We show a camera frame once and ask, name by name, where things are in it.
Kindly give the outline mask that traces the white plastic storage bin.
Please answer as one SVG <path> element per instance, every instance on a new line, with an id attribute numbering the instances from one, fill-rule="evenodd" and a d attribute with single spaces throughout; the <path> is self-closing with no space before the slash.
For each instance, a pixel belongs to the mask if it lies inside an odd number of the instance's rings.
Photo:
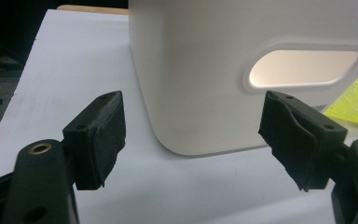
<path id="1" fill-rule="evenodd" d="M 187 156 L 263 145 L 267 91 L 325 110 L 358 78 L 358 0 L 129 0 L 159 142 Z"/>

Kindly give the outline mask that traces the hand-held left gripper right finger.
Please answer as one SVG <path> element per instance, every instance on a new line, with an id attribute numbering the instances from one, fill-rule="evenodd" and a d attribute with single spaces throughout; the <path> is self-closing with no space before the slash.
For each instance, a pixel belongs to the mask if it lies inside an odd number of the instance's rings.
<path id="1" fill-rule="evenodd" d="M 267 91 L 258 133 L 301 190 L 324 189 L 347 130 L 296 97 Z"/>

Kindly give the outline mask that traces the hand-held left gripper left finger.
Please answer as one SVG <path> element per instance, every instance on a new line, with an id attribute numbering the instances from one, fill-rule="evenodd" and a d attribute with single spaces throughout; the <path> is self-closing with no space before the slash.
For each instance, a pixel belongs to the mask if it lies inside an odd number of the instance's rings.
<path id="1" fill-rule="evenodd" d="M 96 190 L 113 170 L 125 146 L 123 95 L 112 91 L 97 97 L 63 130 L 65 152 L 75 160 L 78 190 Z"/>

